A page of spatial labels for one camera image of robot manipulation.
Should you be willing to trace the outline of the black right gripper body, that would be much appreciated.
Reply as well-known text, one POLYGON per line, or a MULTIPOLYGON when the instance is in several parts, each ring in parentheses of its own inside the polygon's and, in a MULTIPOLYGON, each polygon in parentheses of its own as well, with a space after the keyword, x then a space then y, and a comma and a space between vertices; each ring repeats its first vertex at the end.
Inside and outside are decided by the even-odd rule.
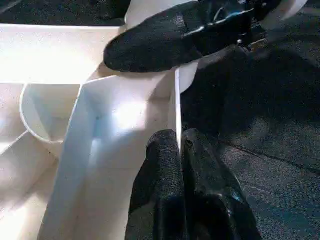
POLYGON ((265 45, 266 31, 262 28, 261 22, 267 15, 277 7, 276 0, 252 0, 253 18, 248 33, 240 35, 237 46, 240 49, 259 49, 265 45))

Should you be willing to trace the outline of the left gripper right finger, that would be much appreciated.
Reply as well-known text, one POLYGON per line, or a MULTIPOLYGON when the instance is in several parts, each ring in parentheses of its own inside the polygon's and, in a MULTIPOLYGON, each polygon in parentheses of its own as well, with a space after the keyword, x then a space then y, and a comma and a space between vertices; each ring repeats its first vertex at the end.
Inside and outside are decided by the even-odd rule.
POLYGON ((189 129, 181 142, 186 219, 192 240, 260 240, 240 183, 208 138, 189 129))

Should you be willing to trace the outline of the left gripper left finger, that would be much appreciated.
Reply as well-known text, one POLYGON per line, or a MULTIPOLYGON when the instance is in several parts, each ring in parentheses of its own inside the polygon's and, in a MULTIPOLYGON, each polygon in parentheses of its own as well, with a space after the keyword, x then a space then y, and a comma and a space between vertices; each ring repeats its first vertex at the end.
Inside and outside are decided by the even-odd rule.
POLYGON ((132 187, 125 238, 184 240, 185 188, 176 133, 156 132, 145 153, 132 187))

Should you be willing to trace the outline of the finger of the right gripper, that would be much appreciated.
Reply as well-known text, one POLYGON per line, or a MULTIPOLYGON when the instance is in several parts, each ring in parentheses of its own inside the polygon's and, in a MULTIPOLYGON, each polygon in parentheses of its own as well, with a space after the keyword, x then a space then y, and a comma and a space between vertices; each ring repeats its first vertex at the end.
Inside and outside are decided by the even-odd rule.
POLYGON ((212 55, 249 33, 251 0, 190 1, 157 13, 114 38, 104 64, 127 73, 170 70, 212 55))

